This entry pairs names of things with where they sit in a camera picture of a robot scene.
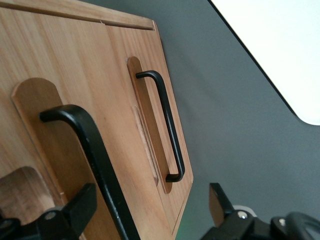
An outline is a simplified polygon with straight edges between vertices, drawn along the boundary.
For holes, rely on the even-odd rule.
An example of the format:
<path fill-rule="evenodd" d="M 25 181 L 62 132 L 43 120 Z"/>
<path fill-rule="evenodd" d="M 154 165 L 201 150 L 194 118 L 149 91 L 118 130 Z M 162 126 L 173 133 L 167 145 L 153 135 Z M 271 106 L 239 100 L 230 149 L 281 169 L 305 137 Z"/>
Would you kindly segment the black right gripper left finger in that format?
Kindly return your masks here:
<path fill-rule="evenodd" d="M 63 207 L 49 209 L 31 223 L 0 218 L 2 240 L 78 240 L 97 210 L 96 185 L 86 183 Z"/>

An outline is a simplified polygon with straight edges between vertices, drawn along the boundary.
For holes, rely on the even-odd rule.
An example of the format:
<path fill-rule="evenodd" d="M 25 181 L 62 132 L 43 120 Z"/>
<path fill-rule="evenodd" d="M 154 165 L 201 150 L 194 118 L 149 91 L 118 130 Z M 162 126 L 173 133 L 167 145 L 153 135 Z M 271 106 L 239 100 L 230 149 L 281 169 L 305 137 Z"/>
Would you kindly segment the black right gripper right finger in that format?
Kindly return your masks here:
<path fill-rule="evenodd" d="M 246 208 L 233 206 L 219 183 L 209 184 L 209 210 L 214 227 L 203 240 L 318 240 L 320 221 L 301 212 L 260 220 Z"/>

